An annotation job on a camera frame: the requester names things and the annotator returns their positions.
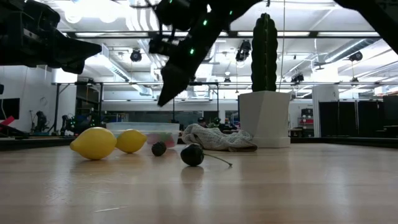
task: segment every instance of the ceiling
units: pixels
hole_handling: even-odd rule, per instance
[[[101,38],[101,32],[123,31],[157,31],[159,29],[157,18],[151,9],[133,9],[130,4],[143,6],[144,0],[116,1],[108,0],[59,0],[42,1],[51,6],[62,17],[58,29],[62,32],[79,32],[80,37],[89,37],[84,41],[103,44],[109,49],[109,58],[119,68],[123,69],[132,80],[138,82],[156,82],[158,70],[167,61],[167,58],[159,55],[147,54],[148,38],[130,38],[135,34],[121,39]],[[260,2],[250,8],[245,15],[234,21],[232,30],[252,31],[257,18],[262,13],[268,13],[275,20],[278,31],[328,31],[328,32],[374,32],[374,29],[356,11],[343,9],[330,0],[281,0],[271,1],[271,6],[266,7],[266,2]],[[251,57],[244,64],[237,64],[234,56],[238,46],[247,38],[220,37],[215,43],[214,65],[201,65],[197,77],[201,80],[223,81],[226,72],[229,72],[232,82],[250,82]],[[342,51],[347,45],[361,39],[342,38],[279,38],[277,80],[291,79],[292,75],[302,72],[306,82],[345,81],[358,76],[361,82],[373,82],[382,78],[389,81],[395,80],[398,75],[398,67],[391,65],[387,69],[379,70],[390,63],[398,61],[398,56],[390,47],[380,40],[375,44],[361,49],[364,55],[362,61],[351,64],[350,61],[340,60],[325,65],[324,70],[316,70],[313,65],[319,56],[331,52]],[[132,62],[130,54],[133,49],[140,49],[142,60]],[[98,81],[120,81],[103,63],[86,62],[83,76],[93,77]]]

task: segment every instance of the fruit stem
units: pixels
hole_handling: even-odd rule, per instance
[[[221,158],[219,158],[219,157],[212,156],[212,155],[209,155],[209,154],[206,154],[206,153],[203,153],[203,155],[205,155],[205,156],[210,156],[210,157],[213,157],[213,158],[215,158],[215,159],[219,159],[219,160],[221,160],[221,161],[227,163],[229,166],[232,166],[232,163],[227,162],[227,161],[225,161],[224,159],[221,159]]]

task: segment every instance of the white planter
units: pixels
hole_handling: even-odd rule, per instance
[[[259,91],[239,96],[241,129],[254,136],[259,148],[290,146],[288,137],[290,93]]]

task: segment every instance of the person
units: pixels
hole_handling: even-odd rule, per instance
[[[206,119],[204,117],[198,118],[198,124],[204,128],[207,128]]]

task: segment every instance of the yellow lemon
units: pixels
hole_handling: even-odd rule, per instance
[[[147,136],[145,134],[134,129],[128,129],[119,135],[116,147],[125,153],[133,153],[142,148],[146,141]]]
[[[72,143],[70,149],[91,160],[99,160],[110,155],[115,146],[116,138],[105,128],[90,128],[83,131]]]

